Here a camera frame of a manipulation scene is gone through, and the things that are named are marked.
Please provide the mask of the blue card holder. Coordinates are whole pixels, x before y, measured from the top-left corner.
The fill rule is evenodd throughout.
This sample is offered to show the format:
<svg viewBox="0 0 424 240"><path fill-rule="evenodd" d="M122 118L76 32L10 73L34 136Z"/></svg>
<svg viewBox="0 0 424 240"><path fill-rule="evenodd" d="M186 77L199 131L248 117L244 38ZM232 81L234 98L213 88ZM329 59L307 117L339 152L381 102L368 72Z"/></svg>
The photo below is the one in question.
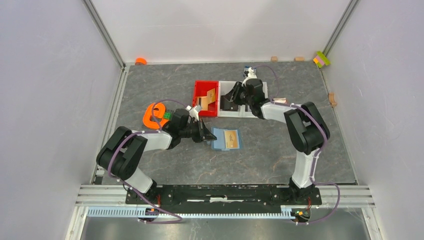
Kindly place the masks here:
<svg viewBox="0 0 424 240"><path fill-rule="evenodd" d="M225 146L225 136L224 136L224 130L237 130L238 131L238 137L239 137L239 149L242 148L242 140L241 135L238 129L222 129L217 127L212 127L211 132L217 137L217 140L211 141L211 148L213 150L217 151L231 151L231 150L238 150L238 149L226 149Z"/></svg>

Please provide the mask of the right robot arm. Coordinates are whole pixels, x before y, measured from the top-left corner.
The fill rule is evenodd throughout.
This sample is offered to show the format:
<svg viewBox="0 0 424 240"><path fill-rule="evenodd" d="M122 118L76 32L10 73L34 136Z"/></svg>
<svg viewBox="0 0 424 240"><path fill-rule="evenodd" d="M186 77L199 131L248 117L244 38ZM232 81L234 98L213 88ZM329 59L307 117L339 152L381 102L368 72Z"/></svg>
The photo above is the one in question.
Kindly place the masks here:
<svg viewBox="0 0 424 240"><path fill-rule="evenodd" d="M296 149L295 168L289 180L289 199L302 204L309 198L308 189L315 185L315 168L330 131L313 102L298 105L271 100L265 96L263 82L250 78L236 82L223 98L238 106L248 106L262 120L286 124L292 145Z"/></svg>

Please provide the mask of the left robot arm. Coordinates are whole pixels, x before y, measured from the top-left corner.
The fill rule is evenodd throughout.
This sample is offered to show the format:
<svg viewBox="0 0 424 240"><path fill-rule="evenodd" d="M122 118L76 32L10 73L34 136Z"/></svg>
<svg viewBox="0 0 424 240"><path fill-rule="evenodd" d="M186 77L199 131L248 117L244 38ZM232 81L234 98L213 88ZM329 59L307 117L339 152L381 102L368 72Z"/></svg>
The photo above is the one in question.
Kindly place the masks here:
<svg viewBox="0 0 424 240"><path fill-rule="evenodd" d="M97 154L96 163L110 177L137 190L137 196L145 204L151 204L157 198L157 183L139 168L142 155L153 150L171 150L182 139L201 143L215 141L217 137L199 118L196 108L178 108L158 130L132 131L125 126L118 127Z"/></svg>

